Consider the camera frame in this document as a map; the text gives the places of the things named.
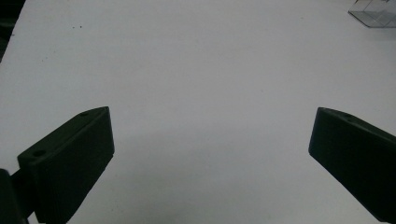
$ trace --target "transparent plastic box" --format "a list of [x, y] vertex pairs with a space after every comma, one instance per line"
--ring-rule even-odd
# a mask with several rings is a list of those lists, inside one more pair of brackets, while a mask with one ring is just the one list
[[396, 27], [396, 0], [357, 0], [349, 14], [374, 28]]

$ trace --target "white table surface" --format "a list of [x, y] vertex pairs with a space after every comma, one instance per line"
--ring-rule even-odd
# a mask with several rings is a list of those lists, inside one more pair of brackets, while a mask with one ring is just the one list
[[377, 223], [307, 151], [319, 106], [396, 134], [396, 29], [353, 2], [26, 1], [1, 167], [108, 105], [115, 157], [69, 223]]

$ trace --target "white surface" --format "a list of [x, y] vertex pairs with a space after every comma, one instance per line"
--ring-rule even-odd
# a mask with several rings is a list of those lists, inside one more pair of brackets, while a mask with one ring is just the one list
[[396, 30], [352, 4], [27, 1], [0, 64], [1, 167], [108, 105], [115, 158], [70, 223], [377, 223], [307, 152], [318, 106], [396, 134]]

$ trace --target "clear container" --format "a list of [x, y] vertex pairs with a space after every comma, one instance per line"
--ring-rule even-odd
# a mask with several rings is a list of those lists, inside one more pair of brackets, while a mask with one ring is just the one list
[[349, 14], [368, 27], [395, 28], [396, 0], [357, 0]]

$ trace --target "screw hole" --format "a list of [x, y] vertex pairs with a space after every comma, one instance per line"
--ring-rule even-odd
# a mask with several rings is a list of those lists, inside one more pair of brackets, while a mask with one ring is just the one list
[[44, 155], [44, 154], [46, 154], [46, 151], [45, 151], [45, 150], [38, 150], [38, 151], [36, 151], [36, 152], [33, 153], [33, 156], [34, 156], [34, 157], [40, 157], [40, 156], [42, 156], [42, 155]]

